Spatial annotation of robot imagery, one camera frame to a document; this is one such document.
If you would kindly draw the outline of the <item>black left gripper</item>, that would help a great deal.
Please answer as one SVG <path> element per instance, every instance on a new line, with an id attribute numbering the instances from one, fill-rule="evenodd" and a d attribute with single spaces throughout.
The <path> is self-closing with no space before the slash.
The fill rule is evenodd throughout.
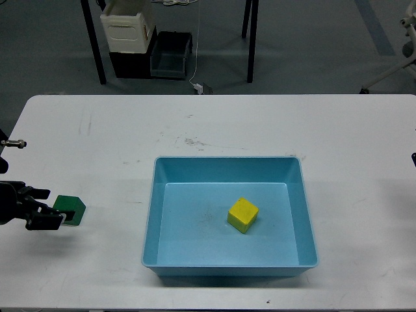
<path id="1" fill-rule="evenodd" d="M 19 207 L 17 196 L 46 200 L 51 191 L 48 189 L 25 186 L 22 181 L 1 181 L 1 225 L 17 218 L 26 221 L 25 228 L 29 231 L 58 230 L 65 221 L 72 221 L 74 210 L 62 211 L 50 208 L 45 204 L 23 205 Z"/>

